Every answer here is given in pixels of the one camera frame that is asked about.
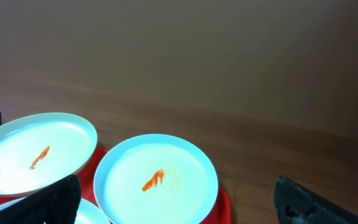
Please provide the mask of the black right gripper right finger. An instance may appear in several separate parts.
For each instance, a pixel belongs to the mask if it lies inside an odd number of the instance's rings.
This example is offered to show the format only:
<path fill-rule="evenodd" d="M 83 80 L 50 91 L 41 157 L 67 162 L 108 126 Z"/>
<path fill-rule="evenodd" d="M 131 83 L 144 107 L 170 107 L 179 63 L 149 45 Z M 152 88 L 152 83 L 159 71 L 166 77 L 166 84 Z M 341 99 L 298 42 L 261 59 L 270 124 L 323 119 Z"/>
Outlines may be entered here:
<path fill-rule="evenodd" d="M 358 216 L 280 176 L 273 193 L 280 224 L 358 224 Z"/>

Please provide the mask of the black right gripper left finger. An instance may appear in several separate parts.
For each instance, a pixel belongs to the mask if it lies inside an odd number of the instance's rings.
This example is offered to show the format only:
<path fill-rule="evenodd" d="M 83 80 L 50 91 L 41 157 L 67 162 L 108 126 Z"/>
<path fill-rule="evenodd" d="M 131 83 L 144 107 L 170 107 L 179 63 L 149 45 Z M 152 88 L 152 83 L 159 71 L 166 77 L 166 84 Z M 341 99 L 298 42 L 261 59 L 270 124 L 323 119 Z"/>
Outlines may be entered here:
<path fill-rule="evenodd" d="M 68 175 L 1 210 L 0 224 L 74 224 L 80 201 L 80 181 Z"/>

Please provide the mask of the white plate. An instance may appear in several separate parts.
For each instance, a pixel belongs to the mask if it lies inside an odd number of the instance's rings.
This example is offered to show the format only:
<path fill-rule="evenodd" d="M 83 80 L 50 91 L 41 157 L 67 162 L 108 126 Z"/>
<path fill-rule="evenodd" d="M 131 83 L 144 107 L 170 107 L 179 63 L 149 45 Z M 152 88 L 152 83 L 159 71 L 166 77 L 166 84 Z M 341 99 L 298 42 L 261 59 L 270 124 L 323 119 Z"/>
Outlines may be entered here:
<path fill-rule="evenodd" d="M 34 114 L 1 125 L 0 196 L 27 196 L 79 173 L 97 141 L 95 127 L 70 113 Z"/>
<path fill-rule="evenodd" d="M 7 207 L 23 200 L 22 198 L 17 198 L 9 202 L 3 203 L 0 205 L 0 211 L 4 210 Z M 102 213 L 102 211 L 87 201 L 86 199 L 81 199 L 79 208 L 77 210 L 75 224 L 111 224 L 108 218 Z"/>
<path fill-rule="evenodd" d="M 216 203 L 219 184 L 199 147 L 167 134 L 145 134 L 106 153 L 93 188 L 111 223 L 201 223 Z"/>

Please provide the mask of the red plastic tray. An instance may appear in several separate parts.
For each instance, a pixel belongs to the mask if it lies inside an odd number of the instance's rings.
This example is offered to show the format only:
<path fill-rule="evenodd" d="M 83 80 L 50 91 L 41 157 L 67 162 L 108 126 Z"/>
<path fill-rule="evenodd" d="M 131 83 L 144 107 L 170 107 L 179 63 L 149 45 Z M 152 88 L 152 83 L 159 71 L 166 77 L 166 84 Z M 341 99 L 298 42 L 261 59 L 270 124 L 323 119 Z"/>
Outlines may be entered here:
<path fill-rule="evenodd" d="M 84 168 L 82 168 L 82 170 L 77 174 L 81 185 L 82 197 L 95 205 L 96 205 L 96 199 L 94 197 L 94 192 L 93 192 L 94 173 L 101 159 L 105 156 L 107 152 L 108 152 L 107 149 L 97 147 L 93 155 L 91 156 L 91 159 L 84 166 Z M 15 199 L 17 198 L 0 197 L 0 205 L 13 201 Z M 202 223 L 231 224 L 231 202 L 226 190 L 221 184 L 219 185 L 218 197 L 216 199 L 216 203 L 212 211 L 202 221 Z"/>

